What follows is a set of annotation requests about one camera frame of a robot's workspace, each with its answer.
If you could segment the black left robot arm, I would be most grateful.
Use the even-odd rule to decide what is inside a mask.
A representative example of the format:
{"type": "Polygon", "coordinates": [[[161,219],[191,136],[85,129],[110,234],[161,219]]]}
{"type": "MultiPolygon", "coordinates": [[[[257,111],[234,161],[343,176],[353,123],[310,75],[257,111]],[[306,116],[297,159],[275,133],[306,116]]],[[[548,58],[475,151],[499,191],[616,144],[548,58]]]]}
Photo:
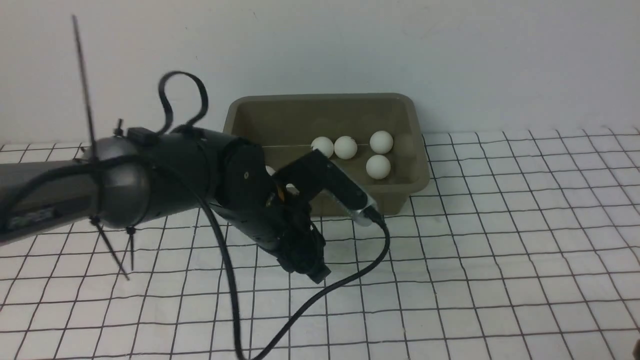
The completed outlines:
{"type": "Polygon", "coordinates": [[[320,283],[330,270],[311,201],[322,191],[356,221],[371,222],[375,200],[320,151],[270,174],[262,146],[242,137],[136,127],[99,139],[79,159],[2,164],[1,244],[91,216],[108,228],[134,228],[198,208],[201,196],[287,272],[320,283]]]}

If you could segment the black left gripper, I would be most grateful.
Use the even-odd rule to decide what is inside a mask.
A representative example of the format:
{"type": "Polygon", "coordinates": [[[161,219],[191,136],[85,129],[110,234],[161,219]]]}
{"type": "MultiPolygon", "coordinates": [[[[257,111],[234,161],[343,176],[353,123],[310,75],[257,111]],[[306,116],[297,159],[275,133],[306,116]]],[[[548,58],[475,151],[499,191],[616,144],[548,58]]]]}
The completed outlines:
{"type": "Polygon", "coordinates": [[[321,284],[332,271],[325,264],[326,241],[314,228],[311,201],[326,189],[362,189],[341,168],[314,150],[273,176],[260,148],[239,148],[222,164],[215,212],[274,256],[287,272],[321,284]],[[297,196],[286,184],[297,187],[297,196]]]}

